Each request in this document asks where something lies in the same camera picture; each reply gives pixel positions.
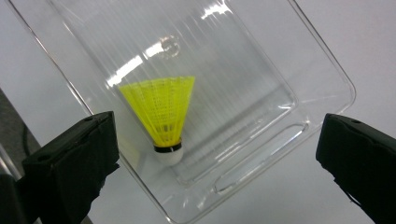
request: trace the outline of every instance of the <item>yellow shuttlecock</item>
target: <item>yellow shuttlecock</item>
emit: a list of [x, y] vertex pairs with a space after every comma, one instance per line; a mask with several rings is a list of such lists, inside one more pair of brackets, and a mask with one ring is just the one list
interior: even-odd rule
[[181, 160], [181, 132], [189, 108], [195, 77], [166, 77], [120, 87], [166, 165]]

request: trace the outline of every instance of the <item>transparent plastic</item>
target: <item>transparent plastic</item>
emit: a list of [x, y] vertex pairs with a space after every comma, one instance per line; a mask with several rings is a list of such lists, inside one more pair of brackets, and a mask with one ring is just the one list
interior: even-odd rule
[[[213, 210], [355, 98], [291, 0], [263, 1], [261, 15], [247, 13], [255, 6], [244, 1], [12, 2], [81, 104], [115, 112], [122, 161], [171, 223]], [[162, 120], [151, 130], [132, 102], [143, 97], [139, 104], [152, 103], [154, 118], [163, 109], [169, 120], [167, 109], [180, 103], [153, 83], [189, 77], [177, 126], [184, 153], [166, 165], [153, 149], [161, 142], [155, 132], [170, 134], [174, 125]], [[145, 83], [146, 95], [125, 93]]]

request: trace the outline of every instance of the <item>black band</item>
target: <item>black band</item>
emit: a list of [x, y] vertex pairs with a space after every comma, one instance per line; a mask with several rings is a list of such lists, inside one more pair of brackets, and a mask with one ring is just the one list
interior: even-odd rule
[[179, 149], [181, 149], [181, 142], [177, 143], [177, 145], [174, 145], [172, 147], [157, 147], [154, 145], [154, 150], [158, 153], [174, 152], [178, 151]]

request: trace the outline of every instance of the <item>white table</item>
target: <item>white table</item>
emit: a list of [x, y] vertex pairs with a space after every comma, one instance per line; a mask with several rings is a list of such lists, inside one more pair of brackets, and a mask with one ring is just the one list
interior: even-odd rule
[[[396, 2], [298, 3], [356, 87], [344, 115], [396, 137]], [[4, 1], [0, 30], [0, 87], [44, 145], [87, 114]], [[315, 160], [317, 143], [318, 133], [198, 223], [373, 223]], [[167, 223], [123, 166], [108, 177], [90, 217], [95, 224]]]

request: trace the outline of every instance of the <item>clear plastic container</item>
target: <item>clear plastic container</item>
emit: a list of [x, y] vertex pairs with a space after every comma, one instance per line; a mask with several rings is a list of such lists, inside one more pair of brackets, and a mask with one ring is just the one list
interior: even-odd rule
[[[12, 2], [81, 104], [115, 112], [122, 162], [171, 223], [213, 210], [355, 98], [291, 0], [262, 2], [262, 15], [244, 1]], [[169, 77], [195, 78], [174, 165], [120, 92]]]

